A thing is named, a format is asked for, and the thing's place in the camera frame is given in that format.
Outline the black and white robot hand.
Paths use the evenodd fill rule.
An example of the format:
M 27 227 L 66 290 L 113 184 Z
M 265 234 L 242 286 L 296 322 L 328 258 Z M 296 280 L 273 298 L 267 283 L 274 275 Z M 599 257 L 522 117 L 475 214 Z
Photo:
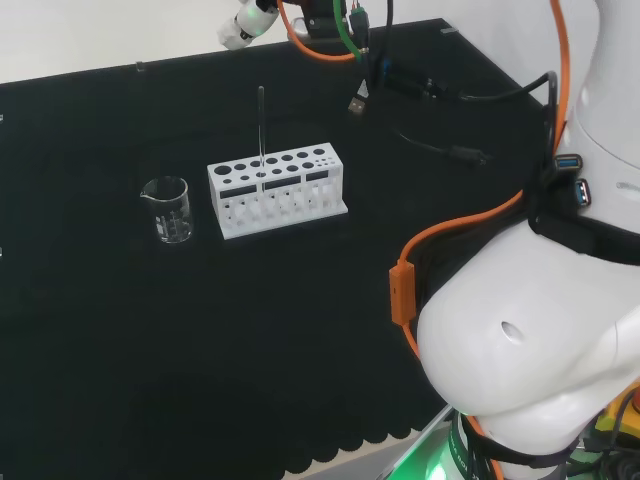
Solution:
M 267 32 L 278 17 L 276 1 L 241 1 L 237 14 L 218 29 L 219 43 L 228 50 L 246 48 L 257 37 Z

